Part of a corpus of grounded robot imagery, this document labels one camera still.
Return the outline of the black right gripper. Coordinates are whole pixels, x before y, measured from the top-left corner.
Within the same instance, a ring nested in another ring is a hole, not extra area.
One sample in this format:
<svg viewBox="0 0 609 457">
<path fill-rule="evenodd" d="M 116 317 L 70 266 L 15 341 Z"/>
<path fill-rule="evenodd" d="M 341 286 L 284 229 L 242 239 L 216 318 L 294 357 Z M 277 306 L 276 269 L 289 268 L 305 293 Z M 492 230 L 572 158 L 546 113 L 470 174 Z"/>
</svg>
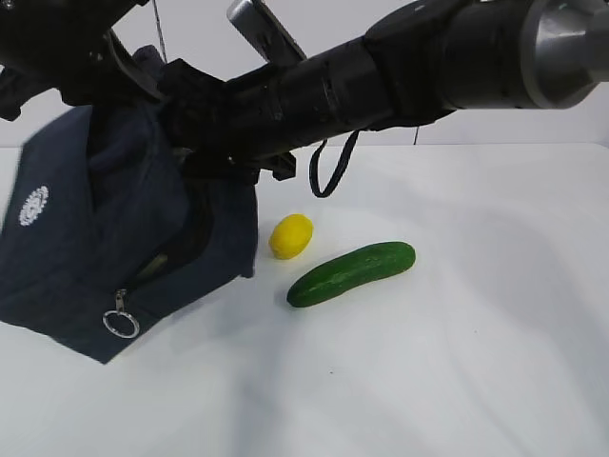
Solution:
<svg viewBox="0 0 609 457">
<path fill-rule="evenodd" d="M 176 59 L 162 67 L 157 88 L 166 97 L 158 120 L 187 180 L 256 184 L 263 169 L 278 181 L 296 176 L 291 152 L 261 158 L 254 154 L 259 142 L 230 125 L 224 81 Z"/>
</svg>

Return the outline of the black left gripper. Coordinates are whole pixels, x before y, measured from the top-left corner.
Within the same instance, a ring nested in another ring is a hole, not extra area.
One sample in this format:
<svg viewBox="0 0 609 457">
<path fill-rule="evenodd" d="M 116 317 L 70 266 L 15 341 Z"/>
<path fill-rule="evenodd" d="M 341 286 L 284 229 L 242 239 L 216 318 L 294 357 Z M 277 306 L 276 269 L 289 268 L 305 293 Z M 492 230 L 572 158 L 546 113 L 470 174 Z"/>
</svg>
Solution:
<svg viewBox="0 0 609 457">
<path fill-rule="evenodd" d="M 3 1 L 1 117 L 17 119 L 32 98 L 60 92 L 69 106 L 163 100 L 113 26 L 145 1 Z"/>
</svg>

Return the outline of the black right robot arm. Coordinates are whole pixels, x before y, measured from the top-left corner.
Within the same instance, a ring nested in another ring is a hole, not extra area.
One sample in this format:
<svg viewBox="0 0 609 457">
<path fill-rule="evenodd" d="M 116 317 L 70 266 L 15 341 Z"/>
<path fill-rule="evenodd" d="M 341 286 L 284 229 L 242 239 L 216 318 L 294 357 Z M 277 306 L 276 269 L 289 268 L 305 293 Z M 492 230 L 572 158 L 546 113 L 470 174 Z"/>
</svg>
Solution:
<svg viewBox="0 0 609 457">
<path fill-rule="evenodd" d="M 608 79 L 604 1 L 415 1 L 307 56 L 261 1 L 229 21 L 265 64 L 228 81 L 183 60 L 160 82 L 187 174 L 295 173 L 295 149 L 429 125 L 465 109 L 569 109 Z"/>
</svg>

